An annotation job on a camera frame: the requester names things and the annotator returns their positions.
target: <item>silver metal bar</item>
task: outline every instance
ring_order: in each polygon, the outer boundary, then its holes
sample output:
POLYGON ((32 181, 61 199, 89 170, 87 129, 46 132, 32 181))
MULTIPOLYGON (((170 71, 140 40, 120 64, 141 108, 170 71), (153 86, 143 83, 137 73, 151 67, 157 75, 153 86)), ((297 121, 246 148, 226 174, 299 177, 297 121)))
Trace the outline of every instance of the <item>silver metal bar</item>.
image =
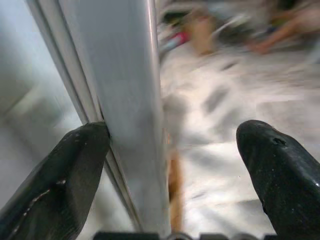
MULTIPOLYGON (((84 74, 86 66, 82 66, 79 61, 79 53, 59 1, 28 0, 27 3, 82 123, 102 121, 98 96, 92 82, 84 74)), ((106 158, 110 161, 114 159, 112 151, 106 158)), ((128 200, 128 193, 123 190, 123 184, 113 180, 116 172, 111 172, 107 165, 104 167, 107 176, 105 172, 102 173, 88 222, 79 239, 88 239, 87 236, 96 231, 128 232, 137 229, 137 221, 132 214, 134 210, 128 207, 132 205, 128 200)))
POLYGON ((153 0, 60 0, 144 231, 170 232, 153 0))

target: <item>person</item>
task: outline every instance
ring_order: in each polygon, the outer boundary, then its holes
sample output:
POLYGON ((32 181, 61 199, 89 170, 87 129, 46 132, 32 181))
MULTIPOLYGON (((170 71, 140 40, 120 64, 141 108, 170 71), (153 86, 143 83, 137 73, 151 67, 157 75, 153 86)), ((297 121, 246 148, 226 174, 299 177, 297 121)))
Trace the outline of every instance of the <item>person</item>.
POLYGON ((283 40, 300 34, 320 32, 320 0, 304 0, 294 9, 275 14, 272 20, 286 23, 262 42, 249 41, 251 51, 263 55, 283 40))

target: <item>bare leg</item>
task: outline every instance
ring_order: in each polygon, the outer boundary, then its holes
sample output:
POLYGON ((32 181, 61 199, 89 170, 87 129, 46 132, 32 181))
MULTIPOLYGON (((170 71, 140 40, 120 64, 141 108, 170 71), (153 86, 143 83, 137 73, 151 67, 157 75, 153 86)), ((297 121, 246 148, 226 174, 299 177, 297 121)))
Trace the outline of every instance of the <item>bare leg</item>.
POLYGON ((297 34, 298 29, 299 22, 296 19, 292 19, 279 30, 275 31, 267 40, 261 43, 250 43, 248 47, 253 52, 266 54, 273 45, 297 34))

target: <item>marble floor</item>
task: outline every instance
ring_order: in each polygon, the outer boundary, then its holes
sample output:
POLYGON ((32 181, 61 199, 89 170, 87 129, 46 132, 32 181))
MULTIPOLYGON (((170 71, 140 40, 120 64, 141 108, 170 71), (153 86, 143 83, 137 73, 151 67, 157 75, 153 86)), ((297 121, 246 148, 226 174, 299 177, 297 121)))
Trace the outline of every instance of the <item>marble floor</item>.
POLYGON ((185 232, 274 233, 238 153, 236 129, 249 119, 265 121, 320 159, 320 70, 296 68, 306 55, 299 48, 259 56, 223 47, 198 57, 185 44, 165 57, 162 94, 187 105, 179 143, 185 232))

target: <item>white tiled floor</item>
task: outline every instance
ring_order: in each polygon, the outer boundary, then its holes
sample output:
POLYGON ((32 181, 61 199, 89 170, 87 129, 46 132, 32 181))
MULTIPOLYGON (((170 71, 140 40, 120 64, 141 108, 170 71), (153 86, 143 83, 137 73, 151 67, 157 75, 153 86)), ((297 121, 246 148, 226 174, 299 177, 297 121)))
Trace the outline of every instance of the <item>white tiled floor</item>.
POLYGON ((185 44, 166 56, 163 95, 181 96, 188 109, 180 141, 185 232, 259 238, 274 232, 238 153, 236 129, 245 120, 266 121, 320 159, 320 74, 314 67, 288 72, 306 54, 297 48, 257 56, 224 48, 197 57, 185 44), (236 64, 222 70, 229 63, 236 64))

